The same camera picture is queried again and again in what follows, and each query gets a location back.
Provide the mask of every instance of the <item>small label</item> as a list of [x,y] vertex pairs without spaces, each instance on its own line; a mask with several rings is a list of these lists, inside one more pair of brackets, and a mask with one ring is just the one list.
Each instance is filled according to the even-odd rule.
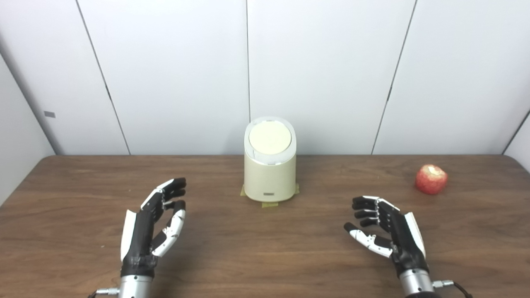
[[54,112],[44,111],[44,116],[45,117],[50,117],[50,118],[55,118],[55,113]]

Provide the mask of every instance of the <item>red apple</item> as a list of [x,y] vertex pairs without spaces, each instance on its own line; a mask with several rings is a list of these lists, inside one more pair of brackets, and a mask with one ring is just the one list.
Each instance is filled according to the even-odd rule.
[[433,164],[426,164],[416,174],[416,187],[422,192],[435,195],[447,184],[447,173]]

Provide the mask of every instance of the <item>white lid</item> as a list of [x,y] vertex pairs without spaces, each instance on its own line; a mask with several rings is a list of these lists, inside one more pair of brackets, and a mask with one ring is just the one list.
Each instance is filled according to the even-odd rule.
[[260,117],[246,127],[245,154],[260,164],[282,164],[296,154],[293,126],[279,117]]
[[252,127],[250,145],[263,154],[278,154],[291,143],[291,132],[279,121],[264,121]]

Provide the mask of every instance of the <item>wooden table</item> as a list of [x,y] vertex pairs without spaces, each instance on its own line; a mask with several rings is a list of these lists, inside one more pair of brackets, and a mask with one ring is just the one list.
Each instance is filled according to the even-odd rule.
[[[437,196],[413,187],[425,163],[449,174]],[[241,156],[42,160],[0,208],[0,297],[86,297],[117,286],[125,210],[180,176],[187,218],[156,269],[153,298],[403,298],[390,261],[342,228],[355,222],[358,195],[414,212],[433,279],[477,298],[530,293],[530,175],[509,157],[299,156],[301,193],[269,208],[240,196],[242,170]]]

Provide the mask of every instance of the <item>silver cylindrical wrist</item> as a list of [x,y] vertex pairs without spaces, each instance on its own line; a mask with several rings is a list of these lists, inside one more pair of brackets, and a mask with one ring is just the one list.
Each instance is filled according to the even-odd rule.
[[121,278],[120,294],[118,298],[149,298],[152,277],[141,275],[127,275]]
[[405,296],[419,292],[434,292],[429,273],[423,269],[409,269],[399,275]]

